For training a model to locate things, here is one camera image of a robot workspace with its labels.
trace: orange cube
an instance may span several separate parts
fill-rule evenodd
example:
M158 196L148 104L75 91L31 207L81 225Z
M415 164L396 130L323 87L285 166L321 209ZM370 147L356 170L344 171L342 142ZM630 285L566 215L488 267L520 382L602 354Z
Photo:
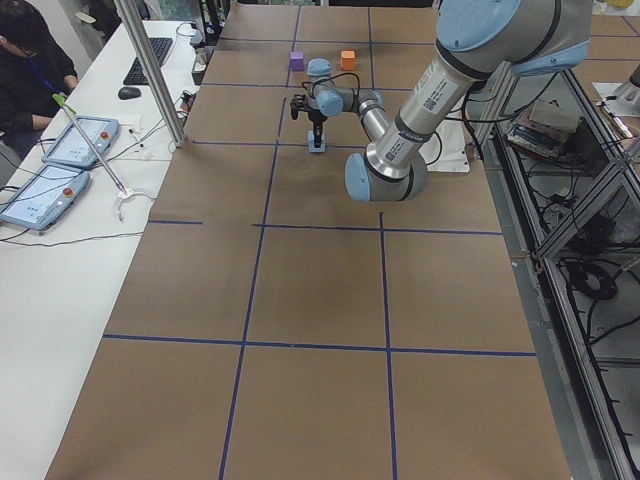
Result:
M351 72L356 69L356 52L353 50L343 50L340 52L340 68Z

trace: black hair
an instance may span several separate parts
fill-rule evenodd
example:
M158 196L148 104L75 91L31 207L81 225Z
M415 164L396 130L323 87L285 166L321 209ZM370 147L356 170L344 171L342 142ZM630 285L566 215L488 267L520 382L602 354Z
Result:
M0 0L0 35L22 50L38 51L50 34L33 5L25 0Z

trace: purple cube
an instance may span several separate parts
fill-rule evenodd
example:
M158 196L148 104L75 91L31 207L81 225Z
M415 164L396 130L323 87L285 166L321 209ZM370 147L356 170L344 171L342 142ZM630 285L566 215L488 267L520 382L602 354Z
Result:
M304 54L302 52L291 52L289 64L294 72L304 72Z

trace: robotic arm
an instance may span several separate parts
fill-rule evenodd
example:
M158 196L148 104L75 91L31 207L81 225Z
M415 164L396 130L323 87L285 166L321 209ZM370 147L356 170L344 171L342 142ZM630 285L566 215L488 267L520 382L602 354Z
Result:
M446 0L437 23L437 54L393 120L371 90L338 87L331 65L309 62L306 93L291 102L292 116L308 113L320 147L322 123L357 113L370 139L345 167L347 191L359 201L402 201L417 195L427 169L418 153L457 101L503 61L515 76L558 72L586 58L591 0Z

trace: black shirt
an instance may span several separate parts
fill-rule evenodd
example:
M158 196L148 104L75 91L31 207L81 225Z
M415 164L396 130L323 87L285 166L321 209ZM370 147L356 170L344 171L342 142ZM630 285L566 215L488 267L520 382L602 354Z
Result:
M63 81L67 75L77 76L73 61L51 36L32 59L0 47L0 130L33 130L31 115L53 117L59 107L51 95L69 93Z

